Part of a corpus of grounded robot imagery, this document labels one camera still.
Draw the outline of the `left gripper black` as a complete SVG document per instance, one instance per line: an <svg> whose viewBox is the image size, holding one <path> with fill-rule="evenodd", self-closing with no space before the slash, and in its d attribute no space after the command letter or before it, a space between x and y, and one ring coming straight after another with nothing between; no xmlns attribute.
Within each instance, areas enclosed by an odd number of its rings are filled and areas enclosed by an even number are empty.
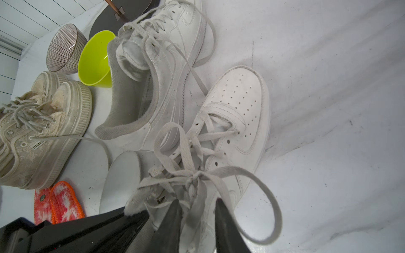
<svg viewBox="0 0 405 253"><path fill-rule="evenodd" d="M58 224L19 218L1 228L2 253L124 253L149 219L119 208Z"/></svg>

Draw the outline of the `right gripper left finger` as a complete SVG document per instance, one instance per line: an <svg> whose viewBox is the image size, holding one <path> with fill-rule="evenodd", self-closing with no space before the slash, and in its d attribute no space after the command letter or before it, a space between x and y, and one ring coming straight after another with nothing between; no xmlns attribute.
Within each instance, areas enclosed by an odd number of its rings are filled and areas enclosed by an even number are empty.
<svg viewBox="0 0 405 253"><path fill-rule="evenodd" d="M148 246L149 253L178 253L182 221L182 207L176 199L170 205L159 229Z"/></svg>

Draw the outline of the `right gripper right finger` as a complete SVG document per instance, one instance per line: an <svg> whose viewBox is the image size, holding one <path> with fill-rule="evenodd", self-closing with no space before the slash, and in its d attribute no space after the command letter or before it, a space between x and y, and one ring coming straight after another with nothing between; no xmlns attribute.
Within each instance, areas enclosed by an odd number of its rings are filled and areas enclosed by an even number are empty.
<svg viewBox="0 0 405 253"><path fill-rule="evenodd" d="M221 198L216 200L215 235L218 253L251 253Z"/></svg>

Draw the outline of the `white insole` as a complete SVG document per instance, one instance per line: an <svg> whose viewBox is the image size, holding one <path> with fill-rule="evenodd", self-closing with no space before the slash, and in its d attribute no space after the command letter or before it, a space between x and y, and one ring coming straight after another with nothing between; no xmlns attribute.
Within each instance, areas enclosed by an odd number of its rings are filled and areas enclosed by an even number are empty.
<svg viewBox="0 0 405 253"><path fill-rule="evenodd" d="M141 180L141 163L134 151L120 154L108 171L99 206L99 213L105 214L122 208L136 191Z"/></svg>

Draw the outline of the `red insole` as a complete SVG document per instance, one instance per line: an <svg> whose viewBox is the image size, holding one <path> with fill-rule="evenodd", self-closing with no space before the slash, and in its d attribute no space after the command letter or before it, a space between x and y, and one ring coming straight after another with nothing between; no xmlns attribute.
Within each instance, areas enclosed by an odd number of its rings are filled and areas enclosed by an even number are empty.
<svg viewBox="0 0 405 253"><path fill-rule="evenodd" d="M52 223L58 224L85 218L74 189L66 181L56 183L50 191Z"/></svg>
<svg viewBox="0 0 405 253"><path fill-rule="evenodd" d="M44 221L54 223L50 193L50 188L37 189L35 191L34 222L36 225L39 225Z"/></svg>

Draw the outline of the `white sneaker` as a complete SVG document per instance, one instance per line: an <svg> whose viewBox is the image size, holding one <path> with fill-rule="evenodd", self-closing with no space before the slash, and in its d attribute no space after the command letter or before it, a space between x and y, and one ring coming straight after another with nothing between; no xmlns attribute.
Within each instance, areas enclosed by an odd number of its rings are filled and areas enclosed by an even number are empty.
<svg viewBox="0 0 405 253"><path fill-rule="evenodd" d="M125 23L107 46L112 105L96 136L152 151L165 124L182 124L186 79L210 59L199 57L208 27L203 1L162 1Z"/></svg>
<svg viewBox="0 0 405 253"><path fill-rule="evenodd" d="M212 253L215 203L222 199L232 213L251 182L271 203L274 228L258 245L274 243L282 231L282 213L269 188L255 175L270 132L269 89L248 66L225 72L209 91L188 131L167 123L158 132L149 170L124 208L126 216L147 211L158 228L173 201L183 209L182 253Z"/></svg>

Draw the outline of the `beige lace sneaker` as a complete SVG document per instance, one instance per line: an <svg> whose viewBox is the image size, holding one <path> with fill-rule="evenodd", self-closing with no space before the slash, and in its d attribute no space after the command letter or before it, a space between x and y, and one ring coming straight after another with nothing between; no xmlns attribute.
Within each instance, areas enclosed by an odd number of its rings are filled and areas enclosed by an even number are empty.
<svg viewBox="0 0 405 253"><path fill-rule="evenodd" d="M22 102L1 119L1 185L44 189L58 178L92 116L90 89L78 81L57 88L50 101Z"/></svg>
<svg viewBox="0 0 405 253"><path fill-rule="evenodd" d="M36 78L31 90L21 97L16 97L14 101L11 101L11 105L17 106L24 103L43 104L51 100L58 87L66 81L68 81L68 78L64 74L44 71Z"/></svg>

